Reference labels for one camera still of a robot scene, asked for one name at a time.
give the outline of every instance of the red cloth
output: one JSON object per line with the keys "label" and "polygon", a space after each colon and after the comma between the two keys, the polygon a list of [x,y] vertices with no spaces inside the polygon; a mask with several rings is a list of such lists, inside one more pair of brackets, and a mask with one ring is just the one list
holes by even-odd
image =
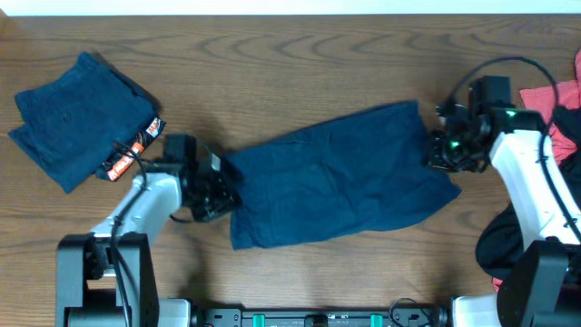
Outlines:
{"label": "red cloth", "polygon": [[[575,56],[576,76],[581,77],[581,51]],[[559,102],[567,109],[578,109],[581,106],[581,84],[577,80],[559,83]],[[538,87],[535,89],[520,90],[520,96],[526,109],[536,110],[541,113],[545,122],[551,117],[555,97],[550,86]],[[549,132],[553,142],[553,154],[557,164],[560,164],[570,154],[577,150],[575,144],[564,137],[556,127],[552,126]]]}

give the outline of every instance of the blue cloth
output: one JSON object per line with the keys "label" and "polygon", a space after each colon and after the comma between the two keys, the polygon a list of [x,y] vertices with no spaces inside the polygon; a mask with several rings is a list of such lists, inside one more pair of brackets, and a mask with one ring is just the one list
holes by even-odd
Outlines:
{"label": "blue cloth", "polygon": [[241,173],[234,249],[271,248],[420,223],[460,194],[423,166],[416,102],[317,124],[227,156]]}
{"label": "blue cloth", "polygon": [[153,104],[127,77],[82,53],[58,80],[17,94],[25,124],[12,138],[70,193],[154,117]]}

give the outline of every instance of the wooden table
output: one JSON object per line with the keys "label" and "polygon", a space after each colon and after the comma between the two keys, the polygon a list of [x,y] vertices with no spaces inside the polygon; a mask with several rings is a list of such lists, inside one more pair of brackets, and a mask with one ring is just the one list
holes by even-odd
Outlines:
{"label": "wooden table", "polygon": [[[52,82],[96,51],[157,96],[166,133],[241,149],[375,104],[434,106],[471,67],[526,55],[559,81],[574,77],[579,16],[44,17],[9,19],[0,35],[0,324],[54,323],[55,248],[118,204],[118,183],[89,178],[63,191],[8,137],[22,124],[14,95]],[[515,90],[547,84],[502,64]],[[154,144],[146,157],[161,152]],[[460,173],[460,197],[424,223],[325,243],[235,252],[229,219],[168,223],[153,247],[161,296],[247,307],[389,306],[492,291],[474,258],[483,228],[507,203],[492,169]]]}

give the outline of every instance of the white background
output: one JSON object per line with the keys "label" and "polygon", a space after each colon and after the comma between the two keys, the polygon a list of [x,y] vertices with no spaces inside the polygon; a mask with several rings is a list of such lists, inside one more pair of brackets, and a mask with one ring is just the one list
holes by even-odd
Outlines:
{"label": "white background", "polygon": [[581,0],[0,0],[0,8],[8,15],[579,14]]}

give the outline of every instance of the crumpled blue cloth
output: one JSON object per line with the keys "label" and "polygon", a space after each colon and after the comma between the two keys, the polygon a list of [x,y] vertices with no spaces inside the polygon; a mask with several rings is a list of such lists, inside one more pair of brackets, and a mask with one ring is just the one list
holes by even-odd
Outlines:
{"label": "crumpled blue cloth", "polygon": [[90,54],[53,83],[15,97],[25,124],[8,135],[66,193],[154,117],[153,104],[127,77]]}
{"label": "crumpled blue cloth", "polygon": [[230,154],[242,207],[234,249],[271,248],[420,223],[460,189],[425,167],[416,102],[387,104]]}

